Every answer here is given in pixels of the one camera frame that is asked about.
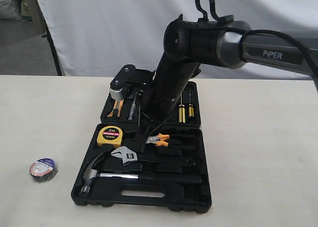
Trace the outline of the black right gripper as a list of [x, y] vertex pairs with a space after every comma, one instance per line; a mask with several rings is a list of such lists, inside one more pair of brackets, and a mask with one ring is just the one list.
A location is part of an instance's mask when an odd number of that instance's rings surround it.
[[140, 90], [137, 101], [140, 111], [135, 142], [137, 151], [144, 153], [146, 141], [151, 134], [151, 126], [157, 127], [171, 117], [174, 101], [173, 98], [154, 89], [143, 92]]

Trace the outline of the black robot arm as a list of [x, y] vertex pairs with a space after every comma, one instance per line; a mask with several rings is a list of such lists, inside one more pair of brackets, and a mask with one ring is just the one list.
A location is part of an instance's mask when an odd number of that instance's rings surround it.
[[181, 93], [201, 64], [239, 69], [247, 63], [269, 66], [318, 79], [318, 36], [252, 30], [244, 21], [199, 19], [171, 22], [163, 38], [164, 52], [143, 89], [136, 150], [143, 152], [150, 134], [171, 115]]

